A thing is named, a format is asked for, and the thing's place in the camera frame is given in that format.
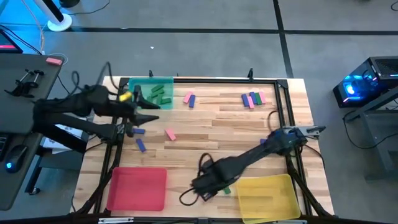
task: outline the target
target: blue block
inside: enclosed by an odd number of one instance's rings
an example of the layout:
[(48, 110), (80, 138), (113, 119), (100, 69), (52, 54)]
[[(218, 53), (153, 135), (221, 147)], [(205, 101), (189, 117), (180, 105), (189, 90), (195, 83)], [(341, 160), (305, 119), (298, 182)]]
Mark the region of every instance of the blue block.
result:
[(250, 92), (250, 97), (253, 100), (253, 103), (257, 104), (256, 94), (254, 94), (254, 92)]
[(244, 106), (249, 106), (248, 96), (246, 94), (242, 94), (242, 100)]
[(133, 128), (132, 131), (134, 134), (145, 134), (145, 129), (141, 128)]
[(141, 152), (145, 152), (147, 149), (145, 148), (144, 143), (142, 142), (141, 139), (136, 139), (136, 143), (138, 145), (138, 148)]
[(195, 95), (191, 95), (191, 97), (189, 98), (189, 107), (193, 108), (193, 105), (195, 104)]

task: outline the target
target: wooden table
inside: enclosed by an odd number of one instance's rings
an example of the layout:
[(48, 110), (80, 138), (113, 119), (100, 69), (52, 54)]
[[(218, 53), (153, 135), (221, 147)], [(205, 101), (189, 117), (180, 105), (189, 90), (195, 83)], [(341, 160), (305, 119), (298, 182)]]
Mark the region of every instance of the wooden table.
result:
[[(116, 83), (119, 83), (119, 79), (120, 77), (114, 77)], [(287, 81), (296, 125), (313, 125), (304, 80), (288, 79)], [(109, 77), (105, 77), (103, 85), (116, 92), (110, 84)], [(183, 97), (188, 91), (194, 92), (197, 96), (194, 109), (190, 109), (183, 103)], [(253, 110), (245, 108), (242, 104), (241, 94), (250, 91), (263, 91), (266, 95), (266, 103), (256, 106)], [(146, 130), (145, 136), (141, 139), (144, 141), (147, 151), (141, 153), (135, 140), (126, 136), (120, 163), (121, 167), (165, 167), (167, 169), (165, 208), (161, 212), (117, 211), (112, 212), (112, 215), (240, 218), (234, 185), (230, 187), (232, 191), (230, 195), (220, 192), (210, 201), (203, 202), (199, 199), (190, 207), (180, 204), (178, 197), (190, 188), (190, 182), (197, 174), (199, 157), (204, 152), (210, 153), (216, 160), (222, 157), (237, 156), (257, 146), (259, 140), (266, 138), (269, 134), (267, 116), (276, 108), (275, 92), (272, 85), (175, 83), (173, 110), (140, 111), (142, 114), (160, 116), (157, 121), (141, 126)], [(279, 127), (277, 113), (271, 116), (270, 121), (272, 129)], [(96, 116), (94, 122), (110, 123), (111, 118)], [(176, 141), (169, 141), (164, 132), (165, 128), (174, 130)], [(87, 147), (98, 143), (99, 140), (94, 139), (88, 143)], [(316, 141), (309, 140), (308, 145), (319, 151)], [(77, 209), (86, 202), (98, 185), (105, 147), (105, 145), (98, 146), (84, 156), (73, 199)], [(304, 148), (302, 160), (309, 189), (326, 211), (333, 213), (321, 158), (311, 150)], [(273, 154), (249, 166), (243, 177), (262, 177), (285, 174), (286, 172), (285, 158)], [(101, 211), (105, 209), (108, 191), (109, 184), (103, 194)], [(191, 202), (194, 198), (193, 194), (187, 194), (184, 199), (186, 202)], [(304, 211), (300, 190), (298, 190), (298, 200), (301, 210)]]

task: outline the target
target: white lamp base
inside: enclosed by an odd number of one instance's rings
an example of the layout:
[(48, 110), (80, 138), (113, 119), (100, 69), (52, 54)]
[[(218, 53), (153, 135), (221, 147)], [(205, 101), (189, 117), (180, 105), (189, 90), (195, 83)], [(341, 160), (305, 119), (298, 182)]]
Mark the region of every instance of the white lamp base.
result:
[(61, 32), (67, 30), (70, 26), (72, 26), (72, 17), (70, 17), (68, 14), (65, 13), (62, 13), (62, 15), (63, 15), (63, 21), (59, 24), (55, 24), (51, 21), (47, 22), (47, 27), (49, 27), (51, 31)]

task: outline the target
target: pink block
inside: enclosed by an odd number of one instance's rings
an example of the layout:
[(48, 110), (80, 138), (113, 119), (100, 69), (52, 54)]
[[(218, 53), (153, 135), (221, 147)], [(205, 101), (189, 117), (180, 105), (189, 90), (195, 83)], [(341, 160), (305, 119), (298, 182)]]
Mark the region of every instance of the pink block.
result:
[(188, 103), (189, 102), (189, 98), (191, 98), (192, 92), (189, 91), (184, 98), (184, 103)]
[(55, 59), (55, 58), (47, 58), (46, 62), (50, 63), (52, 65), (62, 65), (62, 60)]
[(261, 102), (262, 103), (266, 103), (266, 96), (264, 95), (264, 92), (259, 92), (260, 98), (261, 98)]
[(248, 96), (248, 102), (249, 102), (249, 108), (253, 109), (254, 108), (254, 103), (253, 103), (253, 100), (252, 100), (251, 96)]
[(171, 129), (166, 129), (165, 131), (166, 131), (166, 134), (169, 136), (170, 140), (171, 140), (171, 141), (174, 141), (176, 137), (175, 137), (175, 135), (174, 135), (173, 130), (171, 130)]

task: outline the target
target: yellow tray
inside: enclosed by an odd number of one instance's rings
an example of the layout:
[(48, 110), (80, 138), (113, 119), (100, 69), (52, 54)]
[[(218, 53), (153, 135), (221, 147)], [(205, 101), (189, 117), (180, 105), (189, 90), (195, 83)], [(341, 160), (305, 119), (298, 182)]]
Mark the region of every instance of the yellow tray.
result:
[(288, 220), (301, 215), (288, 174), (241, 178), (236, 189), (245, 224)]

